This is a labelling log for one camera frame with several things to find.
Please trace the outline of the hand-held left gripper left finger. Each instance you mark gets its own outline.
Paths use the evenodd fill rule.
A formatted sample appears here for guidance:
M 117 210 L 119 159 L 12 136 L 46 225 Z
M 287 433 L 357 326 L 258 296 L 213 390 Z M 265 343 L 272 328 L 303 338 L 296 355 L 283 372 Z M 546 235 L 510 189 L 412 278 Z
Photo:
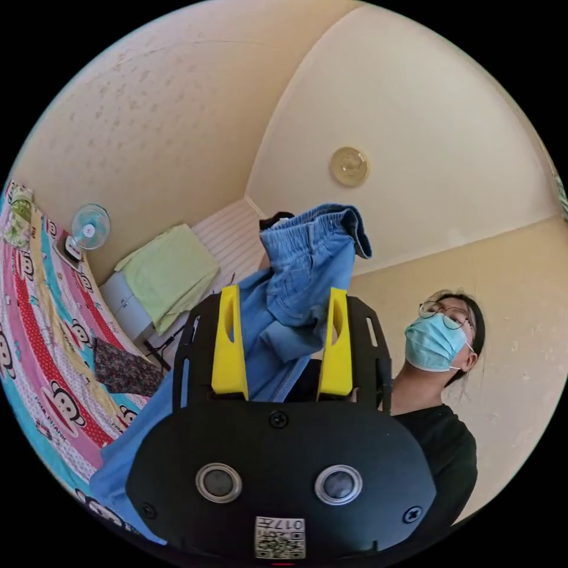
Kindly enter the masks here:
M 218 396 L 249 399 L 237 285 L 224 287 L 220 294 L 211 388 Z

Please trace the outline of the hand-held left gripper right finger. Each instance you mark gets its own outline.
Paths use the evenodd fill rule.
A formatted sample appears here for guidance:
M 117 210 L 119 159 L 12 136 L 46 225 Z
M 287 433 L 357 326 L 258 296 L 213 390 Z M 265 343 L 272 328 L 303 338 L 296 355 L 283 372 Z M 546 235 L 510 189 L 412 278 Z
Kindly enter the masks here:
M 353 390 L 347 292 L 330 289 L 317 399 L 345 398 Z

